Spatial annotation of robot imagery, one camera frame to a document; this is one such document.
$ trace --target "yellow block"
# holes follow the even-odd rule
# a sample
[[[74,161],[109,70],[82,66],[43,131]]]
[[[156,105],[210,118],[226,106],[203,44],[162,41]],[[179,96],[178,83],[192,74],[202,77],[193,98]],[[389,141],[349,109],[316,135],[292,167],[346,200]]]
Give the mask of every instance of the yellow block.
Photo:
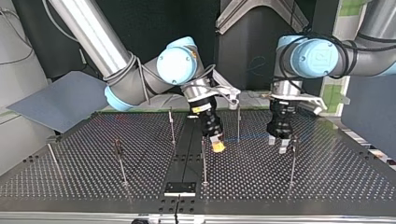
[[[213,151],[216,153],[222,152],[225,149],[225,146],[222,142],[212,143]]]

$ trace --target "white panel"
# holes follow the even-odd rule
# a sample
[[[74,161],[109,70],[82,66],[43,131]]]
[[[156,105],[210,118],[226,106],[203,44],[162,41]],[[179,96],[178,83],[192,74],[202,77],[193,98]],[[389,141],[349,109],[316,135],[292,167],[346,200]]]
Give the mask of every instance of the white panel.
[[[14,10],[11,0],[0,0],[0,7]],[[21,36],[21,23],[7,16]],[[21,42],[0,15],[0,63],[25,57],[30,49]],[[42,148],[53,134],[38,123],[10,113],[6,106],[47,86],[44,72],[33,54],[29,59],[0,65],[0,175]]]
[[[0,7],[15,10],[10,0],[1,0]],[[7,15],[17,31],[24,36],[21,23]],[[0,16],[0,63],[25,57],[30,49],[21,42],[3,16]],[[6,107],[47,86],[44,72],[33,54],[19,63],[0,65],[0,107]]]
[[[0,125],[0,175],[42,148],[52,134],[22,116]]]

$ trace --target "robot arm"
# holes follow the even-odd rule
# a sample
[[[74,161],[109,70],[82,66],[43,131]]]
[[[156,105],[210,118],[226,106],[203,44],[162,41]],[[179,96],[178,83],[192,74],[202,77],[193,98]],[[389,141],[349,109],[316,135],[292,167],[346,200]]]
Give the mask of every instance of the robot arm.
[[[107,81],[105,95],[112,107],[126,111],[173,86],[181,86],[192,112],[203,123],[203,135],[210,138],[215,152],[224,149],[214,97],[229,95],[230,105],[235,107],[239,90],[226,82],[214,66],[204,69],[191,37],[170,43],[157,58],[143,65],[122,45],[94,0],[50,2]],[[212,73],[217,83],[208,77]]]
[[[270,104],[273,118],[267,125],[272,135],[270,144],[280,138],[280,152],[286,150],[293,135],[290,117],[298,104],[313,108],[317,114],[326,109],[320,98],[302,92],[302,77],[396,74],[395,11],[396,1],[372,1],[354,41],[340,42],[317,34],[287,35],[279,39]]]

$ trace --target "green sticker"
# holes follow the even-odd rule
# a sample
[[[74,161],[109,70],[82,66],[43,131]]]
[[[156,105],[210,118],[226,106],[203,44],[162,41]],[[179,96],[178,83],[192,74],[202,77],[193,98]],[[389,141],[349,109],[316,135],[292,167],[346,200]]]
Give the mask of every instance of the green sticker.
[[[341,103],[341,85],[325,85],[323,91],[323,101],[328,107],[328,113],[336,113],[338,105]]]
[[[344,0],[339,16],[357,16],[361,14],[361,9],[367,0]]]

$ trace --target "optical breadboard table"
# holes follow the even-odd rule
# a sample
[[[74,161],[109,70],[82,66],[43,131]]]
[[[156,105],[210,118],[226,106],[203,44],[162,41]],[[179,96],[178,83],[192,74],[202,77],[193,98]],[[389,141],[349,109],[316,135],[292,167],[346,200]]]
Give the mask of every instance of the optical breadboard table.
[[[268,145],[268,110],[241,110],[239,139],[237,112],[218,114],[227,148],[214,153],[204,139],[207,185],[200,120],[172,113],[174,145],[168,113],[98,113],[52,143],[53,155],[45,147],[0,177],[0,220],[396,217],[396,173],[326,119],[294,116],[300,146],[290,183],[293,152]],[[165,197],[177,183],[193,195]]]

